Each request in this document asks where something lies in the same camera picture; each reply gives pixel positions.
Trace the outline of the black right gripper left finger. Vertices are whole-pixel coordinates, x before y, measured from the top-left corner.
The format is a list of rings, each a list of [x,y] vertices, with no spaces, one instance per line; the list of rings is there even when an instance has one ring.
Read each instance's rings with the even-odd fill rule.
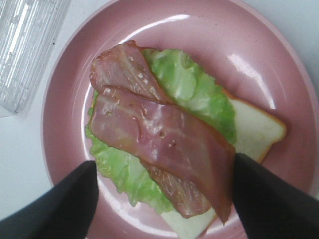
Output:
[[[0,222],[2,239],[84,239],[99,197],[94,161],[85,161],[47,193]]]

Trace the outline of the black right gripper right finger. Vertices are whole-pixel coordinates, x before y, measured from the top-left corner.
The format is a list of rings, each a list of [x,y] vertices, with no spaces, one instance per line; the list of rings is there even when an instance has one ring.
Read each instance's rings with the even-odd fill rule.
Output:
[[[233,202],[250,239],[317,239],[319,202],[243,153],[235,155]]]

